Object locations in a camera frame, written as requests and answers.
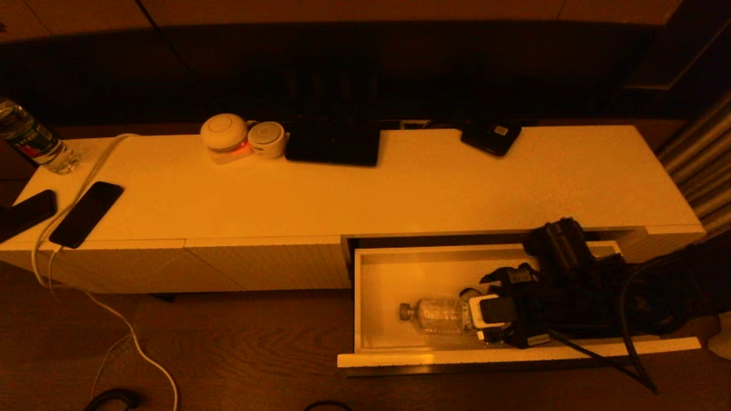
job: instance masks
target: wooden floor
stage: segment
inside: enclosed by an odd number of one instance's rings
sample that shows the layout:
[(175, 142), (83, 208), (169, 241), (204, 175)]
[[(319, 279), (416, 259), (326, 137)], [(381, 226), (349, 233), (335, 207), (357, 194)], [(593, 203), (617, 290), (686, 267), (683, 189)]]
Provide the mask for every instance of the wooden floor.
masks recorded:
[[(55, 301), (32, 274), (0, 274), (0, 410), (82, 410), (103, 355), (123, 324), (76, 292)], [(182, 410), (302, 410), (335, 399), (370, 410), (731, 410), (731, 361), (707, 350), (645, 356), (661, 391), (614, 369), (348, 379), (336, 356), (352, 349), (348, 292), (106, 295), (129, 316), (148, 354), (175, 376)], [(707, 339), (700, 319), (682, 333)], [(139, 410), (169, 410), (164, 376), (128, 340), (100, 390), (142, 393)]]

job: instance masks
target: water bottle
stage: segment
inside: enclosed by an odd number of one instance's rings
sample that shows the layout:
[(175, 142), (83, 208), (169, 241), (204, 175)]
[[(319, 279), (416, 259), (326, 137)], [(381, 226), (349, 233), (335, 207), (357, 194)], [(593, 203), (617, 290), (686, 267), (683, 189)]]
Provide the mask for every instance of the water bottle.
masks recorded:
[(36, 163), (57, 174), (71, 173), (79, 159), (57, 135), (30, 113), (0, 96), (0, 137)]
[(398, 313), (427, 334), (462, 334), (469, 329), (469, 305), (461, 298), (422, 298), (413, 306), (401, 304)]

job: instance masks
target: bottle label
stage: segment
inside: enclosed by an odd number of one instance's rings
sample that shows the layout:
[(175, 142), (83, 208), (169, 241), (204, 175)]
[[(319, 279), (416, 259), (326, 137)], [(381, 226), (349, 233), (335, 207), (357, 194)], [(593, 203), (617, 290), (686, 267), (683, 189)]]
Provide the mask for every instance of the bottle label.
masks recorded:
[(38, 122), (7, 141), (32, 159), (47, 154), (58, 144), (58, 138)]

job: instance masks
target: charging cable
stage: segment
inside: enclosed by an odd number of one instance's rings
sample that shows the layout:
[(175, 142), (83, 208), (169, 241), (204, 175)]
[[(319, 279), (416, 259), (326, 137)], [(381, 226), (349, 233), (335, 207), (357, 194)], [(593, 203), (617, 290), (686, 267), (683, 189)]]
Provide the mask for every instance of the charging cable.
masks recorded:
[[(150, 358), (147, 354), (145, 354), (145, 351), (143, 351), (142, 347), (140, 346), (140, 340), (137, 337), (137, 333), (135, 332), (135, 328), (125, 318), (125, 316), (123, 316), (117, 310), (113, 309), (112, 307), (108, 306), (107, 304), (102, 303), (101, 301), (99, 301), (98, 299), (96, 299), (96, 297), (94, 296), (94, 294), (90, 293), (87, 290), (84, 290), (81, 287), (76, 287), (76, 286), (72, 286), (72, 285), (68, 285), (68, 284), (58, 284), (56, 286), (53, 286), (52, 285), (52, 281), (53, 281), (53, 272), (52, 272), (53, 259), (56, 256), (56, 254), (58, 254), (63, 249), (63, 247), (60, 246), (59, 248), (53, 250), (53, 252), (51, 253), (51, 255), (50, 255), (49, 259), (48, 259), (48, 277), (46, 279), (43, 278), (43, 276), (40, 273), (40, 270), (38, 269), (38, 251), (40, 249), (41, 243), (43, 242), (43, 238), (45, 238), (46, 235), (48, 234), (48, 232), (51, 231), (51, 229), (53, 229), (53, 227), (55, 226), (56, 222), (58, 220), (60, 220), (61, 218), (63, 218), (64, 216), (66, 216), (66, 214), (68, 214), (68, 212), (71, 211), (71, 209), (76, 205), (76, 203), (81, 198), (81, 195), (86, 190), (86, 187), (88, 187), (88, 185), (94, 180), (94, 177), (96, 177), (96, 175), (102, 169), (102, 166), (107, 161), (107, 159), (109, 158), (109, 156), (112, 154), (112, 151), (114, 151), (114, 148), (119, 143), (121, 143), (122, 140), (124, 140), (125, 138), (127, 138), (129, 136), (133, 136), (133, 135), (135, 135), (135, 134), (122, 134), (122, 135), (118, 135), (117, 137), (114, 138), (114, 140), (112, 140), (112, 142), (110, 143), (110, 145), (104, 150), (104, 152), (102, 153), (102, 155), (94, 163), (94, 166), (92, 167), (92, 169), (89, 172), (89, 174), (86, 176), (86, 179), (84, 180), (84, 182), (79, 187), (79, 190), (76, 193), (76, 195), (74, 196), (74, 199), (71, 201), (71, 203), (69, 203), (69, 205), (66, 208), (64, 208), (60, 213), (56, 214), (56, 216), (53, 217), (48, 222), (48, 224), (45, 226), (45, 228), (38, 235), (38, 239), (36, 240), (35, 244), (33, 245), (33, 249), (31, 251), (31, 264), (33, 266), (33, 274), (35, 274), (36, 279), (38, 280), (38, 282), (43, 287), (48, 288), (51, 291), (52, 294), (53, 294), (53, 289), (54, 288), (60, 289), (60, 290), (78, 290), (78, 291), (81, 291), (82, 293), (86, 294), (91, 299), (91, 301), (93, 301), (96, 305), (102, 307), (103, 309), (106, 309), (107, 311), (109, 311), (110, 313), (114, 314), (116, 317), (119, 317), (122, 321), (124, 321), (124, 323), (126, 324), (127, 328), (129, 328), (130, 335), (132, 336), (132, 340), (135, 342), (135, 347), (137, 348), (137, 351), (139, 352), (140, 356), (145, 361), (149, 362), (150, 364), (152, 364), (153, 366), (155, 366), (157, 369), (159, 369), (162, 372), (162, 374), (164, 374), (167, 377), (168, 381), (170, 381), (170, 386), (173, 387), (173, 411), (177, 411), (177, 409), (178, 409), (178, 386), (175, 384), (175, 380), (173, 379), (173, 376), (170, 374), (170, 372), (168, 370), (166, 370), (165, 367), (163, 367), (162, 365), (160, 365), (159, 363), (157, 363), (155, 360), (153, 360), (152, 358)], [(119, 342), (116, 342), (112, 346), (112, 348), (110, 348), (110, 350), (107, 351), (107, 355), (105, 356), (105, 360), (106, 360), (106, 357), (109, 355), (109, 352), (117, 344), (119, 344)], [(94, 380), (94, 388), (93, 388), (94, 391), (96, 390), (96, 382), (99, 380), (99, 375), (101, 374), (101, 372), (102, 372), (102, 369), (100, 368), (99, 369), (99, 372), (96, 375), (96, 379)]]

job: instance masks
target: black smartphone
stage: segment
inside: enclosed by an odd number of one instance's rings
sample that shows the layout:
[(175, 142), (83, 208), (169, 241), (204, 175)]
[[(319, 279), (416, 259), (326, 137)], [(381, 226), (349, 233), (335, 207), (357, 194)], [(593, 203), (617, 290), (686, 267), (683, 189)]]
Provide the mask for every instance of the black smartphone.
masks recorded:
[(78, 248), (123, 191), (122, 187), (103, 181), (92, 184), (48, 239), (66, 248)]
[(0, 211), (0, 243), (56, 214), (56, 193), (41, 191), (7, 210)]
[(476, 123), (462, 130), (462, 142), (496, 156), (504, 156), (515, 139), (520, 135), (521, 127), (500, 124)]

